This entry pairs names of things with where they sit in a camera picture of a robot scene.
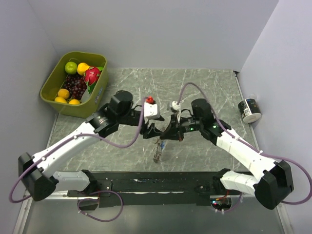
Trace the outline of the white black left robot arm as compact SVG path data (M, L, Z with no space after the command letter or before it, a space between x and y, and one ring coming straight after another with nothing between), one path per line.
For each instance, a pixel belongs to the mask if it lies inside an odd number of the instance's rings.
M76 190L86 196L95 193L96 179L88 170L79 172L59 172L58 168L74 157L79 151L105 141L117 148L128 148L139 135L151 138L156 129L148 121L163 121L159 106L152 97L142 100L141 110L133 107L133 96L128 91L118 91L98 111L92 113L71 134L51 147L30 155L24 153L18 158L19 181L26 187L34 201L41 201L56 191ZM134 138L126 145L118 145L107 140L107 136L118 130L119 125L136 126Z

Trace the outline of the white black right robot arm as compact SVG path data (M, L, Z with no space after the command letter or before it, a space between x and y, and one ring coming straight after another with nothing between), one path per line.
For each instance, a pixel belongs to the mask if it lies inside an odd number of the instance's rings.
M262 156L231 126L218 120L205 99L195 99L191 107L192 115L185 118L181 117L178 102L170 103L171 120L160 138L182 141L185 133L199 131L206 140L228 152L250 172L246 175L229 169L221 170L214 177L213 189L216 193L240 191L255 196L262 206L273 210L293 191L291 167L287 162Z

